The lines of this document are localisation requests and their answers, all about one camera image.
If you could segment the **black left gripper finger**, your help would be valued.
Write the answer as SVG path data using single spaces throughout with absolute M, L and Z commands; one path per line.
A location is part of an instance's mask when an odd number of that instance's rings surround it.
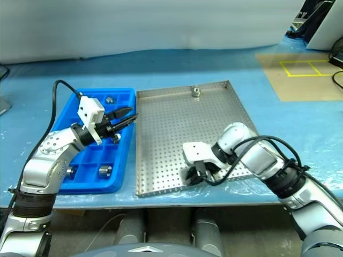
M 122 108 L 113 110 L 109 113 L 109 119 L 119 119 L 121 117 L 124 117 L 131 110 L 133 110 L 133 107 L 122 107 Z
M 120 122 L 114 124 L 112 126 L 112 131 L 117 132 L 117 131 L 124 129 L 125 127 L 132 124 L 137 119 L 137 117 L 138 117 L 138 114 L 134 114 L 134 115 L 130 115 L 130 116 L 126 117 L 125 119 L 121 120 Z

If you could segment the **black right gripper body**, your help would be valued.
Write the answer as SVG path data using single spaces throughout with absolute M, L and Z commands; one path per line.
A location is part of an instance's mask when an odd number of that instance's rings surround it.
M 213 179 L 218 173 L 218 167 L 211 162 L 195 161 L 195 174 L 202 179 Z

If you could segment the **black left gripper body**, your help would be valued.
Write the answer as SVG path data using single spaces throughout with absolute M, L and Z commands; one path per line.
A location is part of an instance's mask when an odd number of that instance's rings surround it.
M 106 138 L 114 138 L 116 131 L 117 131 L 117 125 L 113 124 L 111 121 L 115 120 L 117 118 L 116 114 L 105 114 L 102 118 L 102 121 L 99 123 L 96 123 L 95 130 L 98 134 L 98 136 L 101 139 Z

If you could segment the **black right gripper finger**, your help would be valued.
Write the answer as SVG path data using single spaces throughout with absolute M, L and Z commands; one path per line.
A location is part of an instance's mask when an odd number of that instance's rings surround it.
M 207 185 L 214 186 L 214 177 L 211 174 L 200 174 L 198 179 L 200 183 L 206 183 Z
M 193 186 L 198 184 L 198 175 L 195 167 L 190 167 L 186 172 L 185 182 L 188 186 Z

